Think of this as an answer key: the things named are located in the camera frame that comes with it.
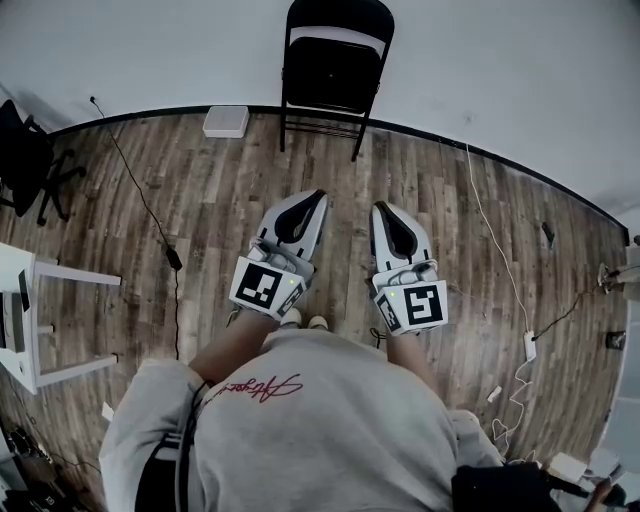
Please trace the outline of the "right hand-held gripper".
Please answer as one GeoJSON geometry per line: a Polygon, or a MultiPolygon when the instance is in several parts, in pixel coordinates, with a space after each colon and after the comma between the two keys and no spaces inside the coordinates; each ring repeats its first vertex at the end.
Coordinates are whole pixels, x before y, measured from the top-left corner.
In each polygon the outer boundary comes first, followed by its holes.
{"type": "Polygon", "coordinates": [[[389,333],[416,334],[447,324],[447,283],[438,279],[426,231],[406,211],[384,201],[373,205],[370,220],[379,271],[371,278],[372,300],[389,333]],[[400,267],[406,261],[414,264],[400,267]]]}

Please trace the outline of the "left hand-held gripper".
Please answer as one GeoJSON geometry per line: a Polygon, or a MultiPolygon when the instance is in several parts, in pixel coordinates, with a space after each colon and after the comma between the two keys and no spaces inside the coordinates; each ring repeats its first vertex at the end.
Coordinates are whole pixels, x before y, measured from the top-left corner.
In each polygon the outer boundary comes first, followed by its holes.
{"type": "Polygon", "coordinates": [[[249,252],[237,260],[229,299],[281,320],[309,288],[328,208],[324,190],[289,196],[264,214],[249,252]]]}

